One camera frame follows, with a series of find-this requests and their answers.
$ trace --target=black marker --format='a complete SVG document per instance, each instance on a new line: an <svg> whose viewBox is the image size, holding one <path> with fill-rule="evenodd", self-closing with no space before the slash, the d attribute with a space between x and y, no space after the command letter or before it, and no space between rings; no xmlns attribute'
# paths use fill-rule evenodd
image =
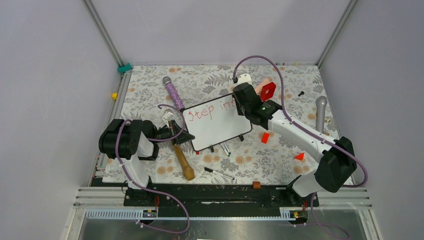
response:
<svg viewBox="0 0 424 240"><path fill-rule="evenodd" d="M214 171L214 170L212 170L212 169L210 169L210 168L207 168L207 167L204 167L204 170L205 170L206 172L210 172L210 173L218 174L218 175L221 175L221 176L223 176L223 177L225 177L225 178L228 178L228 179L231 179L231 180L235 180L235 178L234 178L234 177L232 177L232 176L228 176L228 175L226 175L226 174L224 174L224 173L221 173L221 172L219 172L219 171Z"/></svg>

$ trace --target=wooden hammer handle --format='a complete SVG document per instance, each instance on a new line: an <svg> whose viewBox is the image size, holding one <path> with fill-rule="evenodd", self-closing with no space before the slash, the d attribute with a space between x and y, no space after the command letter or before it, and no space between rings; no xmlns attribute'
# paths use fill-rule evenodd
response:
<svg viewBox="0 0 424 240"><path fill-rule="evenodd" d="M181 150L181 147L179 145L172 145L172 146L173 146L173 150L175 151L176 157L178 158L178 162L181 165L182 174L184 175L185 179L189 181L193 180L195 178L195 171L187 162L186 156L184 156L184 153Z"/></svg>

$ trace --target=red triangle block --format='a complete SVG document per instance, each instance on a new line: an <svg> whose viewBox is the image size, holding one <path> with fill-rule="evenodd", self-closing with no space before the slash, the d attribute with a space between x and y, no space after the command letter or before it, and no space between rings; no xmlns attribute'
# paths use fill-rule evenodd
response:
<svg viewBox="0 0 424 240"><path fill-rule="evenodd" d="M294 158L297 159L297 160L299 160L299 161L302 161L304 159L304 156L305 156L305 153L302 152L301 154L295 156Z"/></svg>

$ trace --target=purple microphone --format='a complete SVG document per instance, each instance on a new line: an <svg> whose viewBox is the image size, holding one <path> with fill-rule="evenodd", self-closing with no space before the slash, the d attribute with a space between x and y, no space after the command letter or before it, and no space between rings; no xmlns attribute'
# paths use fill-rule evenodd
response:
<svg viewBox="0 0 424 240"><path fill-rule="evenodd" d="M166 76L162 79L162 82L163 84L165 84L165 88L166 90L168 90L168 93L171 96L171 99L175 104L176 108L178 108L179 110L185 109L183 101L181 100L180 96L178 96L178 92L171 82L171 78L169 76Z"/></svg>

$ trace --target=orange small object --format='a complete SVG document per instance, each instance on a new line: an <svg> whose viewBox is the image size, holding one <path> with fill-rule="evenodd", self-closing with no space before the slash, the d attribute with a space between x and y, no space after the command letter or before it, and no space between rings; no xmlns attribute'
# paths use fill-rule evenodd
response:
<svg viewBox="0 0 424 240"><path fill-rule="evenodd" d="M252 186L253 186L253 189L261 189L261 182L260 181L254 181Z"/></svg>
<svg viewBox="0 0 424 240"><path fill-rule="evenodd" d="M267 132L265 132L264 134L263 134L263 136L262 136L262 140L261 140L261 142L262 143L264 143L264 144L267 144L268 143L268 139L270 138L270 134L269 133L267 133Z"/></svg>
<svg viewBox="0 0 424 240"><path fill-rule="evenodd" d="M302 161L304 159L304 156L305 156L305 153L302 152L301 154L295 156L294 158L297 159L297 160L299 160L299 161Z"/></svg>

